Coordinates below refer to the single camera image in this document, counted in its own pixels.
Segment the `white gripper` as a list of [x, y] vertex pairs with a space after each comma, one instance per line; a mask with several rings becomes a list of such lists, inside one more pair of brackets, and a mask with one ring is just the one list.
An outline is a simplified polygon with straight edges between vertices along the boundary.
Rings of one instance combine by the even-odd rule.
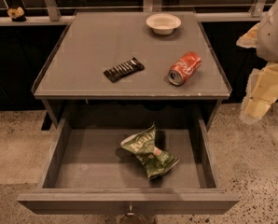
[[257, 48], [258, 57], [274, 62], [267, 63], [262, 69], [253, 69], [248, 78], [240, 120], [253, 124], [261, 120], [278, 100], [278, 0], [259, 24], [239, 37], [236, 45], [245, 49]]

